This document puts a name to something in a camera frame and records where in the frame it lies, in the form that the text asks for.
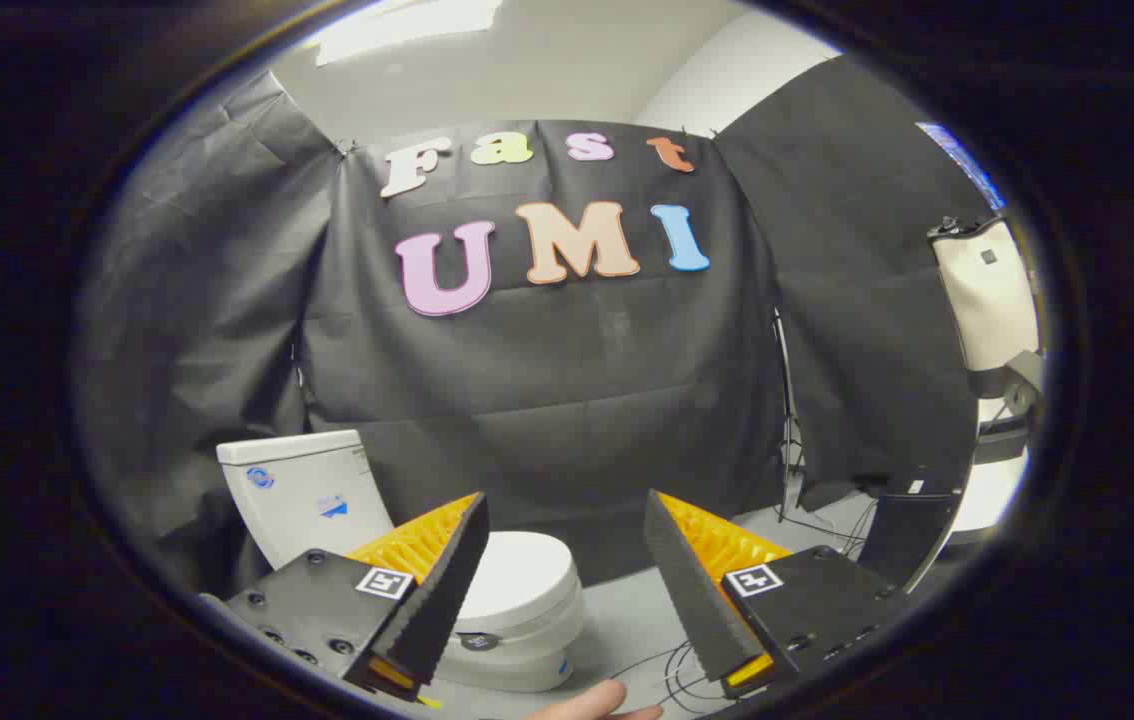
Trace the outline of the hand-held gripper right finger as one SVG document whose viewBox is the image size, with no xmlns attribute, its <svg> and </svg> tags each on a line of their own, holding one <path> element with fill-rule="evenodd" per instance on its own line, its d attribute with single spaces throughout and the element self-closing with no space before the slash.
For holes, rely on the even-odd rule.
<svg viewBox="0 0 1134 720">
<path fill-rule="evenodd" d="M 701 670 L 731 700 L 822 674 L 913 609 L 831 547 L 787 551 L 655 489 L 644 539 Z"/>
</svg>

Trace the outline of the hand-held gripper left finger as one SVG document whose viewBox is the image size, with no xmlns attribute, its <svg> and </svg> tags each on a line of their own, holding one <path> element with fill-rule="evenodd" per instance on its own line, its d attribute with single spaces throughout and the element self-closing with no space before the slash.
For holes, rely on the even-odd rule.
<svg viewBox="0 0 1134 720">
<path fill-rule="evenodd" d="M 471 493 L 348 553 L 302 551 L 225 603 L 238 628 L 316 674 L 406 702 L 433 681 L 488 547 Z"/>
</svg>

